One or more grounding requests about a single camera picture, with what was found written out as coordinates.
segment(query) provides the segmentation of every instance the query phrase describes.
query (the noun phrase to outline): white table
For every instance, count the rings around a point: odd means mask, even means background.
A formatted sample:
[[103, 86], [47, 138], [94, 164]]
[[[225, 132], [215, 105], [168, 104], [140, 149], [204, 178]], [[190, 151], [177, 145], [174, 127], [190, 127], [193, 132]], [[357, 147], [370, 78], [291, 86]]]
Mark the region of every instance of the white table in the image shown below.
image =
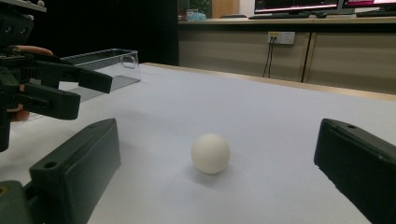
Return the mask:
[[[116, 118], [122, 165], [89, 223], [369, 223], [313, 163], [319, 125], [338, 119], [396, 144], [395, 96], [197, 71], [141, 64], [141, 82], [83, 102], [76, 120], [13, 123], [0, 180], [28, 183], [35, 162]], [[204, 133], [231, 147], [217, 175], [191, 161]]]

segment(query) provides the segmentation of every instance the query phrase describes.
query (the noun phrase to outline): electrical socket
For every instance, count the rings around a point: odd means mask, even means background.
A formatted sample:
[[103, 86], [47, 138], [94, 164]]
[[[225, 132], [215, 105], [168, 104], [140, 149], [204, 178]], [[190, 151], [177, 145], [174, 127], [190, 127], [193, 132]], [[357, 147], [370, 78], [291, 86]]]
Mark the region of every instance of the electrical socket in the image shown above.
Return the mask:
[[294, 44], [294, 37], [295, 32], [270, 31], [268, 32], [268, 43], [292, 45]]

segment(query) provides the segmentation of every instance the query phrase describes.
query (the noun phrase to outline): wall outlet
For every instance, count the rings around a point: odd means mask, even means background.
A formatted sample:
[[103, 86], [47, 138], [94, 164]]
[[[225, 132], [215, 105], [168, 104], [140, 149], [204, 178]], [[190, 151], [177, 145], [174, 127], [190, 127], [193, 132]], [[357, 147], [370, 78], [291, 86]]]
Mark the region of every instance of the wall outlet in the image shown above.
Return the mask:
[[295, 32], [277, 32], [270, 31], [268, 32], [268, 43], [274, 44], [294, 44]]

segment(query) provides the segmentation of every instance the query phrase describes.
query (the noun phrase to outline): ping pong ball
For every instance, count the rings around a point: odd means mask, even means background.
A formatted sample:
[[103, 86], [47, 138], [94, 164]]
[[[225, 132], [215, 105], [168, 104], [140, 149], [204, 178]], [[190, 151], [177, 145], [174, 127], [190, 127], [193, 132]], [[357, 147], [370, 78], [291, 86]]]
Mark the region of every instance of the ping pong ball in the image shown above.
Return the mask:
[[200, 136], [191, 149], [191, 159], [194, 166], [209, 175], [224, 170], [230, 161], [230, 157], [231, 152], [227, 141], [215, 133]]

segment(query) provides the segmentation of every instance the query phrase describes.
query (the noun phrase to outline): monitor screen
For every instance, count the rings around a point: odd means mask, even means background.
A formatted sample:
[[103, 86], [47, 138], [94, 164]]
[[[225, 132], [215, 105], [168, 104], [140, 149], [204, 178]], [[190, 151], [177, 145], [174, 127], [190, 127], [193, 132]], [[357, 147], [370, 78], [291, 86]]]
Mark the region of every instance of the monitor screen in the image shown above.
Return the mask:
[[344, 0], [343, 8], [348, 7], [396, 7], [396, 0]]
[[255, 0], [254, 14], [337, 9], [338, 0]]

